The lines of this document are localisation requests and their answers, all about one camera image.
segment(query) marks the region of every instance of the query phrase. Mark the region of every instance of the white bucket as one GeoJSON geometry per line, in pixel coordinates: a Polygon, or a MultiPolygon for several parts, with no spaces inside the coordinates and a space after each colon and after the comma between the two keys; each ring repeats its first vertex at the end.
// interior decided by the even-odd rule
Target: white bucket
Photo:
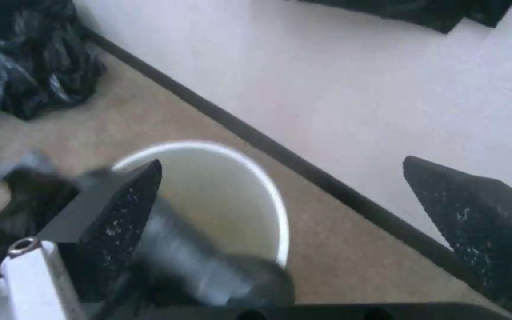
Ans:
{"type": "Polygon", "coordinates": [[[156,158],[163,166],[163,198],[222,250],[286,265],[286,208],[256,162],[221,144],[179,141],[145,148],[113,170],[126,172],[156,158]]]}

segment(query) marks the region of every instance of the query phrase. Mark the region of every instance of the black plastic bag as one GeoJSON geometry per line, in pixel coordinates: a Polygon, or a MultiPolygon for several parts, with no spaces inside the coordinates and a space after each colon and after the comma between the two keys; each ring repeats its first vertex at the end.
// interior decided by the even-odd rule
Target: black plastic bag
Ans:
{"type": "Polygon", "coordinates": [[[104,70],[70,0],[0,0],[0,111],[29,120],[74,107],[104,70]]]}
{"type": "Polygon", "coordinates": [[[464,17],[495,27],[512,0],[300,0],[403,20],[447,34],[464,17]]]}

